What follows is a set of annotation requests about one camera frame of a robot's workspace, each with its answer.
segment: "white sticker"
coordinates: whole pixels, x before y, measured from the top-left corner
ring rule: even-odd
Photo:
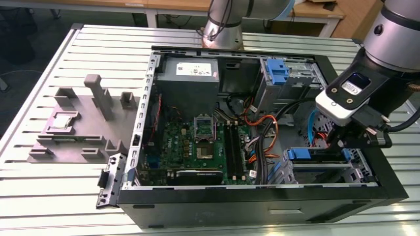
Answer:
[[[256,171],[254,171],[254,170],[250,171],[250,177],[256,178]]]
[[[126,6],[144,6],[144,4],[139,4],[139,3],[126,3]]]
[[[180,62],[176,64],[176,75],[211,76],[211,64]]]
[[[362,92],[362,89],[360,89],[356,85],[354,85],[354,83],[350,82],[350,81],[346,81],[346,82],[344,82],[344,84],[342,85],[342,88],[343,88],[346,91],[348,91],[350,94],[352,94],[352,95],[358,95],[358,94],[360,94],[360,92]]]
[[[250,106],[250,109],[256,113],[256,107],[254,105]]]

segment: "green circuit board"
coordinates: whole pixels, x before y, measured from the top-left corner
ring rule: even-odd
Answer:
[[[167,170],[222,171],[224,173],[224,184],[251,184],[248,177],[246,177],[246,180],[242,178],[238,180],[228,178],[223,126],[224,123],[216,124],[216,139],[214,143],[203,144],[195,141],[194,122],[168,122],[166,124],[162,155],[147,155],[151,167],[148,170],[151,185],[167,185]],[[211,130],[208,129],[212,129],[210,127],[204,128],[204,132],[210,132]],[[239,126],[239,135],[244,144],[243,140],[250,135],[250,128],[247,126]]]

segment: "metal case frame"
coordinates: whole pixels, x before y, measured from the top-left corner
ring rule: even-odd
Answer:
[[[187,56],[228,54],[231,57],[254,59],[279,56],[275,53],[248,51],[170,47],[152,47],[152,49],[162,53]],[[326,81],[331,83],[338,77],[326,56],[282,55],[314,57]],[[150,88],[158,62],[159,57],[152,55],[134,136],[142,135],[142,122],[146,119]],[[331,188],[263,186],[255,189],[174,190],[172,188],[154,189],[151,186],[150,190],[136,190],[132,188],[138,165],[134,157],[140,153],[140,147],[131,148],[118,205],[142,228],[335,222],[368,208],[387,206],[408,198],[382,150],[364,149],[362,152],[376,176],[375,181],[379,183],[376,187],[358,184],[352,187]]]

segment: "floor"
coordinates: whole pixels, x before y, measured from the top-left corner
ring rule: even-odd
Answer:
[[[54,19],[50,10],[34,9],[34,19],[38,25],[38,32],[28,36],[32,48],[35,50],[35,59],[23,65],[14,65],[0,58],[0,78],[10,85],[7,92],[0,93],[0,137],[6,132],[8,125],[19,111],[22,104],[32,90],[35,83],[42,75],[47,64],[59,48],[59,45],[68,33],[74,23],[115,26],[147,26],[146,16],[143,14],[92,12],[63,10],[62,18]],[[206,17],[171,16],[166,18],[159,16],[159,26],[162,28],[183,28],[195,30],[207,23]],[[244,20],[243,31],[266,33],[262,20]],[[31,70],[10,73],[16,70]],[[420,96],[414,98],[414,104],[420,105]]]

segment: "wooden table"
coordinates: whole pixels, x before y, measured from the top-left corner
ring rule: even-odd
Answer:
[[[158,28],[159,14],[207,16],[210,4],[211,0],[0,0],[0,6],[144,13],[152,28]],[[344,18],[340,8],[328,11],[323,4],[307,1],[294,9],[294,21],[326,24],[319,36],[331,37]]]

